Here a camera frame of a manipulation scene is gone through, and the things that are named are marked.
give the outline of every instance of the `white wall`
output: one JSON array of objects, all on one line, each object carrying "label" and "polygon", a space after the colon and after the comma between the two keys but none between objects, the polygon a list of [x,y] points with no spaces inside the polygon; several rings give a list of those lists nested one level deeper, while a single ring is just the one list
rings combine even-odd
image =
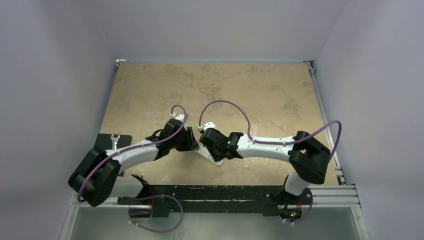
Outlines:
[{"label": "white wall", "polygon": [[315,62],[374,240],[424,236],[423,44],[424,1],[349,0]]},{"label": "white wall", "polygon": [[85,1],[0,1],[2,240],[59,237],[116,63]]},{"label": "white wall", "polygon": [[347,0],[90,0],[117,59],[305,61]]}]

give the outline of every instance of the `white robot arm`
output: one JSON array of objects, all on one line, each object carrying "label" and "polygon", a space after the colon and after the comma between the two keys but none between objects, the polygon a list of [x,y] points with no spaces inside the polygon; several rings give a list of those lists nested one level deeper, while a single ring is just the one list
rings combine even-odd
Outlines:
[{"label": "white robot arm", "polygon": [[[324,183],[330,150],[313,137],[292,145],[260,144],[252,142],[246,134],[241,132],[232,132],[227,137],[218,131],[212,122],[208,122],[203,126],[199,139],[203,147],[194,139],[191,127],[186,127],[185,124],[181,127],[184,123],[183,118],[184,114],[175,115],[163,129],[134,145],[117,150],[91,149],[69,178],[69,186],[76,192],[82,192],[81,196],[93,207],[111,197],[139,197],[143,195],[147,182],[139,176],[121,177],[118,174],[135,165],[160,159],[172,149],[179,152],[195,151],[218,165],[225,158],[260,157],[289,162],[295,172],[288,176],[282,190],[289,198],[301,195],[310,184]],[[169,140],[160,142],[172,134],[175,135]],[[299,131],[296,136],[255,137],[254,140],[284,143],[302,139],[308,135],[307,132]],[[97,168],[106,158],[108,161]],[[88,177],[95,168],[97,169],[95,173]]]},{"label": "white robot arm", "polygon": [[281,138],[255,137],[252,141],[247,134],[241,132],[231,132],[227,137],[217,130],[213,122],[207,122],[199,129],[202,132],[199,141],[216,162],[221,162],[224,158],[259,157],[292,164],[295,172],[288,176],[284,190],[293,196],[299,196],[310,184],[324,183],[330,150],[315,138],[292,145],[256,142],[288,143],[308,136],[307,132],[298,131],[296,136]]}]

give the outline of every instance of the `purple cable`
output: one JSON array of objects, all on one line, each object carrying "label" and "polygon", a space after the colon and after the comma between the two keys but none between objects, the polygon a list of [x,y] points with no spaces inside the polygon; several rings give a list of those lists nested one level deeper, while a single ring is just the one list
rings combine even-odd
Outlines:
[{"label": "purple cable", "polygon": [[133,149],[138,149],[138,148],[143,148],[143,147],[148,147],[148,146],[152,146],[152,145],[158,145],[158,144],[161,144],[161,143],[163,143],[163,142],[165,142],[165,141],[168,141],[168,140],[170,140],[170,139],[172,139],[173,137],[175,137],[175,135],[177,135],[180,131],[181,131],[181,129],[183,129],[183,127],[184,127],[184,124],[186,123],[186,121],[187,121],[187,117],[188,117],[188,114],[187,114],[187,112],[186,112],[186,110],[184,109],[184,107],[183,106],[181,106],[181,105],[174,105],[174,106],[172,106],[172,108],[171,108],[171,114],[173,113],[172,111],[174,110],[174,108],[175,107],[179,107],[179,108],[181,108],[182,109],[182,111],[184,112],[184,119],[182,120],[182,124],[181,124],[181,126],[179,126],[179,128],[177,129],[177,131],[176,132],[174,132],[171,136],[169,136],[169,137],[167,137],[167,138],[165,138],[165,139],[162,139],[162,140],[159,140],[159,141],[155,141],[155,142],[150,142],[150,143],[146,143],[146,144],[144,144],[144,145],[133,145],[133,146],[129,146],[129,147],[127,147],[127,148],[124,148],[124,149],[122,149],[120,152],[114,152],[114,153],[112,153],[111,155],[109,155],[109,156],[107,156],[105,159],[103,159],[103,161],[101,161],[95,168],[93,168],[93,170],[88,174],[88,176],[85,178],[85,180],[84,180],[84,182],[82,183],[82,185],[81,185],[81,187],[79,188],[79,191],[78,191],[78,196],[77,196],[77,198],[76,198],[76,200],[79,202],[79,203],[83,203],[83,202],[85,202],[85,200],[84,199],[82,199],[81,198],[81,196],[82,196],[82,194],[83,194],[83,190],[86,188],[86,186],[87,186],[87,183],[89,182],[89,180],[90,180],[90,178],[94,175],[94,173],[97,171],[97,170],[99,170],[99,168],[103,165],[103,164],[105,164],[107,161],[109,161],[110,159],[112,159],[112,158],[114,158],[114,157],[116,157],[117,155],[119,155],[119,154],[123,154],[123,153],[125,153],[125,152],[128,152],[128,151],[130,151],[130,150],[133,150]]},{"label": "purple cable", "polygon": [[289,141],[289,142],[280,142],[280,141],[258,141],[258,140],[254,140],[253,137],[251,136],[251,121],[249,120],[248,116],[246,115],[245,111],[243,111],[243,109],[239,106],[237,106],[235,103],[231,102],[231,101],[227,101],[227,100],[215,100],[215,101],[211,101],[210,103],[208,103],[203,110],[200,113],[200,117],[199,117],[199,123],[198,126],[201,127],[202,126],[202,117],[203,114],[205,113],[206,109],[214,104],[214,103],[227,103],[227,104],[231,104],[234,107],[236,107],[244,116],[244,118],[247,121],[247,137],[254,143],[256,144],[269,144],[269,145],[293,145],[293,144],[298,144],[301,143],[303,141],[306,141],[308,139],[313,138],[315,135],[319,134],[320,132],[322,132],[324,129],[328,128],[330,125],[337,123],[338,124],[338,132],[337,132],[337,137],[335,139],[334,142],[334,147],[332,148],[332,151],[330,153],[329,156],[329,161],[331,160],[331,158],[333,158],[334,153],[336,152],[337,146],[339,145],[339,140],[340,140],[340,135],[342,134],[342,123],[339,120],[331,120],[329,121],[327,124],[325,124],[324,126],[322,126],[320,129],[314,131],[313,133],[311,133],[310,135],[303,137],[299,140],[295,140],[295,141]]},{"label": "purple cable", "polygon": [[302,217],[297,220],[297,221],[292,221],[291,224],[298,224],[300,222],[302,222],[303,220],[306,219],[306,217],[309,215],[309,213],[311,212],[312,209],[312,205],[314,204],[314,196],[312,196],[312,191],[309,187],[306,188],[309,191],[310,194],[310,204],[309,204],[309,208],[307,209],[306,213],[304,215],[302,215]]},{"label": "purple cable", "polygon": [[174,200],[176,202],[176,204],[178,204],[179,209],[181,210],[181,217],[179,218],[179,220],[178,220],[178,222],[176,223],[175,226],[173,226],[173,227],[171,227],[170,229],[167,229],[167,230],[156,230],[156,229],[148,228],[146,226],[138,224],[137,222],[135,222],[131,218],[131,211],[132,211],[131,209],[128,210],[129,221],[139,228],[142,228],[144,230],[147,230],[147,231],[150,231],[150,232],[156,233],[156,234],[166,234],[166,233],[170,233],[170,232],[174,231],[176,228],[178,228],[180,226],[181,222],[183,221],[183,216],[184,216],[183,206],[181,205],[181,203],[175,197],[170,196],[170,195],[154,195],[154,196],[142,197],[142,198],[132,198],[132,197],[127,197],[127,198],[134,200],[134,201],[144,201],[144,200],[149,200],[149,199],[154,199],[154,198],[163,198],[163,197]]}]

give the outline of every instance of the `purple cord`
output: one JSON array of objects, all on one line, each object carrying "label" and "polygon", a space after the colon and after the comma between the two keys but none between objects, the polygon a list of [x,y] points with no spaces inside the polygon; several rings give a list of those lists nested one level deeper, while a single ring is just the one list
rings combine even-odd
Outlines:
[{"label": "purple cord", "polygon": [[251,136],[251,121],[249,120],[248,116],[246,115],[245,111],[243,111],[243,109],[239,106],[237,106],[235,103],[228,101],[228,100],[215,100],[215,101],[211,101],[210,103],[208,103],[203,110],[200,113],[200,117],[199,117],[199,123],[198,126],[201,127],[202,126],[202,117],[203,114],[205,113],[206,109],[214,104],[214,103],[227,103],[227,104],[231,104],[234,107],[236,107],[244,116],[244,118],[247,121],[247,137],[254,143],[256,144],[269,144],[269,145],[293,145],[293,144],[298,144],[301,143],[303,141],[309,140],[311,138],[313,138],[315,135],[319,134],[320,132],[322,132],[324,129],[328,128],[330,125],[337,123],[338,124],[338,132],[337,132],[337,137],[335,139],[334,142],[334,147],[332,148],[332,151],[330,153],[329,156],[329,160],[330,161],[333,158],[334,153],[336,152],[337,146],[339,145],[339,140],[340,140],[340,135],[342,134],[342,123],[339,120],[331,120],[329,121],[327,124],[325,124],[324,126],[322,126],[320,129],[314,131],[313,133],[311,133],[310,135],[303,137],[299,140],[295,140],[295,141],[289,141],[289,142],[280,142],[280,141],[259,141],[259,140],[254,140],[253,137]]},{"label": "purple cord", "polygon": [[309,208],[307,209],[306,213],[304,215],[302,215],[302,217],[297,220],[297,221],[292,221],[291,224],[298,224],[300,222],[302,222],[303,220],[306,219],[306,217],[309,215],[309,213],[311,212],[312,209],[312,205],[314,204],[314,196],[312,196],[312,191],[309,187],[306,188],[309,191],[310,194],[310,204],[309,204]]},{"label": "purple cord", "polygon": [[170,232],[174,231],[176,228],[178,228],[180,226],[181,222],[183,221],[183,216],[184,216],[183,206],[181,205],[181,203],[175,197],[170,196],[170,195],[154,195],[154,196],[148,196],[148,197],[142,197],[142,198],[132,198],[132,197],[127,197],[127,198],[134,200],[134,201],[144,201],[144,200],[149,200],[149,199],[154,199],[154,198],[163,198],[163,197],[174,200],[176,202],[176,204],[178,204],[179,209],[181,210],[181,217],[179,218],[179,220],[178,220],[178,222],[176,223],[175,226],[173,226],[173,227],[171,227],[170,229],[167,229],[167,230],[156,230],[156,229],[148,228],[146,226],[138,224],[137,222],[135,222],[131,218],[131,209],[128,210],[129,221],[139,228],[142,228],[144,230],[147,230],[147,231],[150,231],[150,232],[156,233],[156,234],[166,234],[166,233],[170,233]]},{"label": "purple cord", "polygon": [[186,123],[186,121],[187,121],[187,117],[188,117],[188,114],[187,114],[187,112],[186,112],[186,110],[184,109],[184,107],[183,106],[181,106],[181,105],[174,105],[174,106],[172,106],[172,108],[171,108],[171,113],[172,113],[172,110],[174,110],[174,108],[175,107],[179,107],[179,108],[181,108],[182,109],[182,111],[184,112],[184,119],[182,120],[182,124],[181,124],[181,126],[179,126],[179,128],[177,129],[177,131],[176,132],[174,132],[171,136],[169,136],[169,137],[167,137],[167,138],[165,138],[165,139],[162,139],[162,140],[159,140],[159,141],[155,141],[155,142],[150,142],[150,143],[146,143],[146,144],[144,144],[144,145],[133,145],[133,146],[129,146],[129,147],[127,147],[127,148],[124,148],[124,149],[122,149],[121,151],[119,151],[119,152],[114,152],[114,153],[112,153],[111,155],[109,155],[109,156],[107,156],[105,159],[103,159],[103,161],[101,161],[95,168],[93,168],[93,170],[88,174],[88,176],[85,178],[85,180],[84,180],[84,182],[82,183],[82,185],[81,185],[81,187],[79,188],[79,191],[78,191],[78,196],[77,196],[77,198],[76,198],[76,200],[79,202],[79,203],[83,203],[83,202],[85,202],[85,200],[84,199],[82,199],[81,198],[81,196],[82,196],[82,194],[83,194],[83,190],[86,188],[86,186],[87,186],[87,183],[89,182],[89,180],[90,180],[90,178],[94,175],[94,173],[97,171],[97,170],[99,170],[99,168],[103,165],[103,164],[105,164],[107,161],[109,161],[110,159],[112,159],[113,157],[115,157],[115,156],[117,156],[117,155],[119,155],[119,154],[123,154],[123,153],[125,153],[125,152],[127,152],[127,151],[130,151],[130,150],[133,150],[133,149],[138,149],[138,148],[143,148],[143,147],[148,147],[148,146],[152,146],[152,145],[158,145],[158,144],[161,144],[161,143],[163,143],[163,142],[165,142],[165,141],[168,141],[169,139],[172,139],[173,137],[175,137],[175,135],[177,135],[180,131],[181,131],[181,129],[183,129],[183,127],[184,127],[184,124]]}]

